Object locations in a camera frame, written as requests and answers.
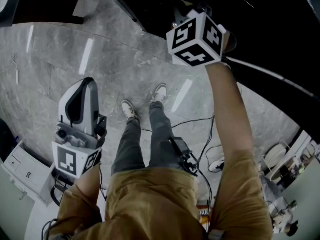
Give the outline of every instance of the gray pants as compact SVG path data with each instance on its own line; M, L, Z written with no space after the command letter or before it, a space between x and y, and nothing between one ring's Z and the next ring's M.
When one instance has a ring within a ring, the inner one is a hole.
M152 103L149 114L152 129L149 167L176 168L184 171L179 165L179 155L169 142L169 138L174 134L162 103L159 101ZM111 175L146 168L140 147L140 137L140 122L135 118L129 118L112 165Z

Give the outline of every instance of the person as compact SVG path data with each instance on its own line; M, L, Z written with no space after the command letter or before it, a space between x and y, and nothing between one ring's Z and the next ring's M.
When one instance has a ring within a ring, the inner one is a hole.
M271 219L253 155L252 130L237 83L223 63L208 65L206 70L225 156L208 233L199 222L195 177L181 167L169 141L174 134L164 112L167 87L162 84L156 88L149 108L149 166L144 164L140 147L140 118L125 100L126 129L112 166L105 222L97 208L101 184L97 165L64 193L57 222L49 229L50 240L272 239Z

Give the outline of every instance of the brown shirt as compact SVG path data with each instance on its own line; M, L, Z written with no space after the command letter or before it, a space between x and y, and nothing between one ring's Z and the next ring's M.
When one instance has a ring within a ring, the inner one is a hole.
M64 194L50 238L64 234L79 240L206 239L199 223L196 192L194 177L178 169L116 173L111 178L102 222L96 204L73 186ZM212 230L223 231L228 240L272 239L271 220L252 154L236 154L225 164Z

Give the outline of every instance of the marble floor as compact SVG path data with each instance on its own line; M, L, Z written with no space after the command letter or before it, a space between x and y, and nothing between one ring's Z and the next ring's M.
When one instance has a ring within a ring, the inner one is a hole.
M75 16L84 25L28 23L0 28L0 118L25 145L49 163L51 141L58 122L58 102L69 86L84 77L98 84L100 113L107 116L108 135L103 147L103 184L108 187L111 166L126 126L121 101L130 100L150 129L148 106L154 89L166 83L169 95L166 115L172 125L210 118L214 112L211 86L204 68L172 65L166 41L145 33L115 0L79 0ZM15 65L20 74L16 84ZM179 106L175 104L184 84L190 88ZM262 159L280 140L290 142L299 126L283 112L239 84L254 134L255 157ZM210 130L209 121L191 122L174 129L199 157ZM145 164L150 160L151 133L141 134ZM220 144L216 128L209 147ZM221 147L208 152L210 162L223 156ZM204 157L200 166L217 192L221 173L210 173ZM199 198L208 188L198 178Z

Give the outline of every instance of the white cabinet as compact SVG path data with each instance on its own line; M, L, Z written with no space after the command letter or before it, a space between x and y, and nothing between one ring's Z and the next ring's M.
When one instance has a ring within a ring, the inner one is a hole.
M55 183L51 174L55 165L48 167L41 163L22 149L22 143L17 145L1 166L9 174L11 182L21 190L20 199L28 195L47 205Z

